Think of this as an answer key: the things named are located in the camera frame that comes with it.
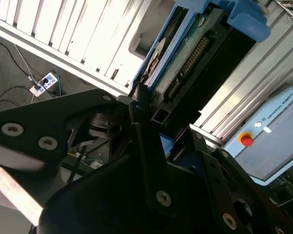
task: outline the white panel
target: white panel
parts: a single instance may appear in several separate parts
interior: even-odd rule
[[[100,68],[102,74],[107,72],[140,3],[141,0],[111,1],[87,49],[85,65]]]
[[[10,25],[13,25],[18,2],[19,2],[18,0],[10,0],[8,15],[6,17],[6,22]]]
[[[0,0],[0,20],[6,21],[10,0]]]
[[[49,44],[62,0],[44,0],[38,17],[35,38]]]
[[[74,10],[73,13],[69,19],[66,31],[64,33],[61,45],[60,45],[60,49],[59,51],[61,51],[62,53],[65,53],[67,48],[68,48],[68,44],[70,43],[70,39],[72,38],[75,26],[77,24],[79,15],[82,11],[82,8],[84,6],[84,0],[77,0],[76,4],[74,6]]]
[[[84,15],[69,45],[69,56],[81,61],[105,8],[106,0],[88,1]]]
[[[31,35],[40,0],[22,0],[17,28]]]
[[[63,0],[65,1],[64,9],[58,20],[58,24],[55,26],[53,36],[51,38],[52,47],[56,50],[60,48],[69,18],[73,12],[73,8],[76,0]]]

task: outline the metal frame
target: metal frame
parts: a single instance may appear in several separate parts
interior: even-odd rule
[[[275,90],[293,84],[293,20],[274,1],[268,6],[272,34],[256,44],[200,111],[195,126],[228,141]]]

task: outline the blue part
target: blue part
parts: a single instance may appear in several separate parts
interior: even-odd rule
[[[233,157],[237,157],[239,153],[244,150],[244,146],[238,142],[238,137],[241,133],[251,133],[252,138],[256,138],[262,131],[264,127],[269,126],[271,122],[275,120],[277,114],[275,114],[270,119],[267,119],[268,116],[271,115],[272,111],[279,107],[280,104],[287,99],[289,96],[293,98],[293,86],[284,90],[282,93],[270,99],[267,103],[265,103],[249,120],[248,122],[231,138],[231,140],[225,145],[224,149],[227,150]],[[282,112],[285,108],[288,107],[288,104],[283,104],[281,108],[278,109],[278,113]],[[255,127],[256,122],[262,122],[261,127]],[[273,174],[267,180],[260,180],[253,176],[251,178],[260,185],[266,186],[274,181],[281,174],[286,172],[290,167],[293,166],[293,159],[280,168],[275,174]]]
[[[160,133],[160,137],[161,137],[161,142],[162,142],[165,155],[167,156],[174,146],[174,140],[161,133]]]
[[[160,60],[159,64],[155,68],[155,71],[152,74],[152,79],[146,85],[149,87],[150,90],[153,91],[157,80],[161,77],[164,69],[167,67],[168,63],[170,62],[172,56],[175,54],[178,46],[185,38],[188,30],[191,28],[194,20],[195,20],[196,13],[193,11],[188,11],[184,20],[182,21],[179,29],[177,30],[173,40],[169,44],[169,47],[165,51],[162,59]]]
[[[196,174],[199,177],[202,177],[202,178],[204,177],[204,168],[203,168],[202,160],[196,153],[187,154],[181,159],[177,159],[175,162],[175,165],[186,168],[188,170],[194,166],[196,169],[195,170]]]
[[[228,13],[228,24],[257,42],[263,42],[270,35],[267,18],[261,7],[253,0],[177,0],[176,5],[203,13],[212,2]]]
[[[163,55],[160,63],[158,64],[156,70],[153,73],[153,78],[147,84],[150,90],[152,91],[155,87],[156,81],[163,73],[167,64],[169,63],[171,57],[174,55],[179,44],[184,39],[186,33],[194,22],[195,16],[197,13],[203,13],[212,2],[228,12],[228,24],[237,30],[241,31],[245,35],[254,39],[257,42],[264,41],[271,33],[270,28],[266,25],[267,19],[261,14],[261,8],[253,0],[176,0],[176,3],[168,16],[161,32],[159,33],[157,39],[155,40],[152,48],[146,56],[142,66],[138,70],[135,79],[133,80],[131,86],[136,83],[137,78],[147,66],[153,51],[158,45],[160,39],[163,37],[165,30],[168,26],[170,19],[173,16],[174,11],[178,6],[187,8],[188,13],[185,16],[183,22],[181,23],[176,35],[174,36],[172,42],[168,46],[165,54]]]

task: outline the blue plastic holder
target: blue plastic holder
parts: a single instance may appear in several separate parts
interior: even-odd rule
[[[174,146],[174,140],[170,137],[167,137],[164,134],[161,134],[161,133],[160,133],[160,137],[161,137],[161,142],[162,142],[162,146],[163,146],[165,155],[167,157],[169,152],[171,151],[171,149]]]
[[[180,27],[178,28],[174,38],[169,44],[167,50],[165,51],[161,61],[159,62],[158,66],[153,72],[152,78],[147,83],[151,91],[154,89],[157,80],[162,75],[164,69],[166,68],[172,56],[176,52],[178,46],[180,45],[180,43],[186,36],[188,30],[192,26],[196,15],[198,13],[202,14],[210,2],[218,5],[219,7],[228,12],[229,25],[241,31],[250,38],[254,39],[256,42],[262,42],[270,35],[271,31],[270,28],[266,25],[267,19],[262,14],[261,7],[252,0],[177,0],[161,32],[159,33],[152,48],[147,54],[145,61],[140,67],[138,73],[136,74],[135,79],[133,80],[133,84],[135,84],[137,78],[143,71],[143,68],[146,67],[147,63],[149,62],[153,54],[153,51],[160,42],[160,39],[163,37],[163,34],[165,33],[165,30],[176,8],[183,7],[188,9],[188,12],[185,18],[183,19]]]

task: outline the blue clip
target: blue clip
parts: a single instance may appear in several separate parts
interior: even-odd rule
[[[257,42],[263,42],[271,33],[261,7],[253,0],[177,0],[179,5],[202,14],[212,2],[228,12],[227,23]]]

